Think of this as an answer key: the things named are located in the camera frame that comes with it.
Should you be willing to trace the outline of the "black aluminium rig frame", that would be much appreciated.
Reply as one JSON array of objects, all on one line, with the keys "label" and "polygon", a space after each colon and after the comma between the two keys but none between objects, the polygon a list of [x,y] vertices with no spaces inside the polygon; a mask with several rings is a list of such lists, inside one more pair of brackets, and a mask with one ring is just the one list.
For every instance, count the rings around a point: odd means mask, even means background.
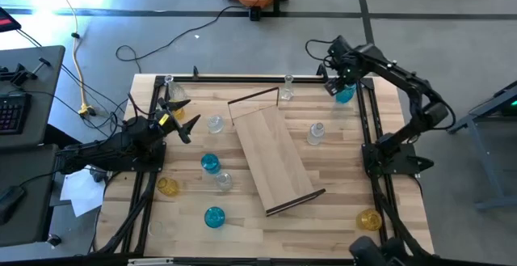
[{"label": "black aluminium rig frame", "polygon": [[[276,103],[272,87],[276,76],[223,76],[218,82],[199,80],[185,84],[191,97],[187,117],[200,115],[183,144],[176,135],[167,140],[162,174],[179,184],[179,194],[153,196],[149,221],[174,222],[172,239],[148,234],[148,225],[137,222],[133,237],[145,237],[146,257],[246,257],[346,259],[348,247],[363,231],[357,215],[373,206],[371,185],[364,173],[360,147],[364,140],[359,105],[339,105],[323,85],[310,79],[296,84],[295,95],[279,102],[285,123],[315,188],[326,192],[312,201],[268,217],[254,186],[240,141],[227,122],[220,133],[208,131],[207,119],[244,114]],[[307,142],[312,124],[324,124],[325,136],[312,146]],[[205,154],[215,154],[221,170],[231,175],[233,187],[221,191],[215,175],[201,166]],[[204,214],[210,207],[225,212],[225,224],[210,228]]]}]

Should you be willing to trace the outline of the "clear tall ribbed glass vase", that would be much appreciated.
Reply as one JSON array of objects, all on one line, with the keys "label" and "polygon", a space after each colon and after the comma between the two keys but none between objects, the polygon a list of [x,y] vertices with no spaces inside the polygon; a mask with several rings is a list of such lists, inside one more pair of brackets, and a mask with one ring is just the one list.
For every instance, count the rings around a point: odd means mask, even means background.
[{"label": "clear tall ribbed glass vase", "polygon": [[170,102],[179,102],[187,99],[186,91],[174,80],[172,75],[165,76],[166,93]]}]

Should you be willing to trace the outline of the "grey metal stand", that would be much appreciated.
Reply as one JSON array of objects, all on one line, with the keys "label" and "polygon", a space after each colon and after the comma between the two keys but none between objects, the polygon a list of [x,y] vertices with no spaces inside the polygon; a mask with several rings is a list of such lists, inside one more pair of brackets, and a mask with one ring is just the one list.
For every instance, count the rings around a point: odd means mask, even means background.
[{"label": "grey metal stand", "polygon": [[502,183],[495,170],[495,162],[487,147],[483,143],[481,131],[478,124],[481,122],[502,122],[511,121],[511,114],[503,113],[504,110],[513,110],[517,117],[517,80],[495,92],[491,98],[472,108],[466,116],[460,118],[451,129],[447,129],[449,134],[455,134],[461,129],[467,129],[473,139],[476,151],[481,160],[481,165],[485,171],[490,186],[495,192],[495,197],[487,201],[475,204],[478,210],[502,208],[507,206],[517,206],[517,195],[506,195]]}]

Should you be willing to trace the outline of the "clear slender hexagonal glass vase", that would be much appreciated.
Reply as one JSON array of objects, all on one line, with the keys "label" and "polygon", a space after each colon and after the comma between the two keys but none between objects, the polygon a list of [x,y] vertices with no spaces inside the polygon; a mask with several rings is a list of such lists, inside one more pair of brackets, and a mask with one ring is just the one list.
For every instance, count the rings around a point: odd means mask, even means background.
[{"label": "clear slender hexagonal glass vase", "polygon": [[294,77],[290,74],[287,74],[284,77],[284,86],[280,92],[280,98],[283,100],[290,100],[294,96],[294,90],[292,86],[292,82]]}]

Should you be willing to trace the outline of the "teal faceted glass vase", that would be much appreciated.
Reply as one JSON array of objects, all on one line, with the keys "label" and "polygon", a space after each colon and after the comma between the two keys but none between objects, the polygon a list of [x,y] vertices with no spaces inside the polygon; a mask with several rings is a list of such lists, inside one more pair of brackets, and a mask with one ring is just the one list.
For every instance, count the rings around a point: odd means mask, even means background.
[{"label": "teal faceted glass vase", "polygon": [[335,95],[335,101],[337,103],[348,103],[356,92],[356,85],[345,85],[343,90]]}]

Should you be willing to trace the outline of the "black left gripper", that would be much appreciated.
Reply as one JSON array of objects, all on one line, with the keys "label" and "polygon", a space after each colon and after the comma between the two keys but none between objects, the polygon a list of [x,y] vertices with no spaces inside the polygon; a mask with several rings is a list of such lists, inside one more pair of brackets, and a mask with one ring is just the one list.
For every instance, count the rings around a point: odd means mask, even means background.
[{"label": "black left gripper", "polygon": [[[167,101],[163,97],[158,98],[158,110],[153,113],[148,113],[148,116],[139,116],[139,120],[144,125],[144,130],[149,134],[149,138],[157,140],[160,137],[166,137],[172,132],[179,135],[180,140],[184,144],[189,144],[191,139],[189,134],[194,128],[200,115],[197,115],[181,125],[177,119],[174,118],[173,112],[181,111],[191,101],[189,99],[181,101]],[[164,125],[160,125],[159,121],[164,116],[168,115],[169,119]]]}]

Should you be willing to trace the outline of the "white paper sheets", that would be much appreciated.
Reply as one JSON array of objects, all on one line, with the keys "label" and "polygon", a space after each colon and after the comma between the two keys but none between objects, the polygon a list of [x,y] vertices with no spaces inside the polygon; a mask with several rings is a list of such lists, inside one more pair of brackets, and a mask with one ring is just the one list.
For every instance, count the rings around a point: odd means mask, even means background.
[{"label": "white paper sheets", "polygon": [[71,203],[75,217],[88,213],[103,203],[106,182],[103,177],[95,181],[94,173],[99,173],[99,170],[86,165],[80,171],[65,175],[60,200]]}]

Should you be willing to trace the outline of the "wide yellow glass vase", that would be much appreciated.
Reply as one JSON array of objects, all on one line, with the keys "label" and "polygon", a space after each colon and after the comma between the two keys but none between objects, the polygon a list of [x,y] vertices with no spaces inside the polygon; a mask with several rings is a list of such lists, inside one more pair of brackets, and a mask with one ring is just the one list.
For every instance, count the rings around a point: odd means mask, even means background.
[{"label": "wide yellow glass vase", "polygon": [[356,217],[356,224],[361,230],[376,231],[382,227],[383,217],[375,209],[365,209]]}]

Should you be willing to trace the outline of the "clear ribbed glass bottle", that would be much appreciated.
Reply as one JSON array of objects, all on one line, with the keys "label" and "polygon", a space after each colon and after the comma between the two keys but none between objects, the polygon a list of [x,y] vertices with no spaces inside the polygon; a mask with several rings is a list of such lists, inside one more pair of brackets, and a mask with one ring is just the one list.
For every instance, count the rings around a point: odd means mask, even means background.
[{"label": "clear ribbed glass bottle", "polygon": [[312,124],[309,128],[307,142],[312,146],[317,146],[318,144],[321,143],[324,136],[325,136],[324,124],[321,122]]}]

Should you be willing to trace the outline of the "clear short ribbed glass jar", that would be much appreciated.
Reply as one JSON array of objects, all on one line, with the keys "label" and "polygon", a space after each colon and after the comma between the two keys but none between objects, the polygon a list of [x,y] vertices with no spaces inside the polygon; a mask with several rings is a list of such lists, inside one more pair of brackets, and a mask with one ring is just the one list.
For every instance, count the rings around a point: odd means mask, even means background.
[{"label": "clear short ribbed glass jar", "polygon": [[210,116],[207,119],[207,127],[210,133],[220,133],[225,127],[224,118],[221,115]]}]

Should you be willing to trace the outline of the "wooden shelf black metal frame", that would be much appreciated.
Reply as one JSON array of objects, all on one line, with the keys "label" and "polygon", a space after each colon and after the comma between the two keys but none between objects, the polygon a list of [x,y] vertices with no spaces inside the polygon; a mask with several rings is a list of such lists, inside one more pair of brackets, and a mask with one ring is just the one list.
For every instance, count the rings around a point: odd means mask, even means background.
[{"label": "wooden shelf black metal frame", "polygon": [[268,217],[326,192],[314,188],[279,110],[278,95],[275,101],[230,117]]}]

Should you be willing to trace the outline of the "clear glass cylinder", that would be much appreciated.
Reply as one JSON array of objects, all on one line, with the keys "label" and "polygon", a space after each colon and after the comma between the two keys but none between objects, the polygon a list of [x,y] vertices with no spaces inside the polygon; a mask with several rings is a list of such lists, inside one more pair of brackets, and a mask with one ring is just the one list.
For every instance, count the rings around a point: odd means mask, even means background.
[{"label": "clear glass cylinder", "polygon": [[174,222],[152,220],[148,224],[147,232],[155,238],[172,239],[178,233],[178,228]]}]

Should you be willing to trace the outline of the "teal glass bottle vase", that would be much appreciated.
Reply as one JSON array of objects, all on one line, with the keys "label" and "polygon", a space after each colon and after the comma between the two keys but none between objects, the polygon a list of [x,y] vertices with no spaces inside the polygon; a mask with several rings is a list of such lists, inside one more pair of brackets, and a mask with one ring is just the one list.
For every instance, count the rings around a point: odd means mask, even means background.
[{"label": "teal glass bottle vase", "polygon": [[201,161],[202,168],[209,174],[218,174],[221,170],[219,158],[215,154],[205,154]]}]

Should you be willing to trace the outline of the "teal round glass vase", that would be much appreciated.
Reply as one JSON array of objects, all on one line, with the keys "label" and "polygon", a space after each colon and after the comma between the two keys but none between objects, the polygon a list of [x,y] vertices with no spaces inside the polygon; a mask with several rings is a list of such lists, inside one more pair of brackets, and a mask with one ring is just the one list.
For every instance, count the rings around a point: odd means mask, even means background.
[{"label": "teal round glass vase", "polygon": [[219,228],[225,224],[225,212],[220,207],[210,207],[204,214],[204,222],[210,228]]}]

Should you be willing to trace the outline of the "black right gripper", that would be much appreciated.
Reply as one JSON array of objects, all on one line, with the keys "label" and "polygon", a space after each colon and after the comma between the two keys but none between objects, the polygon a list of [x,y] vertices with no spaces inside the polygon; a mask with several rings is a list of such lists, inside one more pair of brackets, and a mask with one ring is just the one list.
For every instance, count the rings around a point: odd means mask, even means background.
[{"label": "black right gripper", "polygon": [[330,96],[335,96],[344,90],[345,85],[356,84],[361,79],[359,56],[343,36],[337,36],[327,52],[329,67],[336,71],[337,78],[326,82],[326,91]]}]

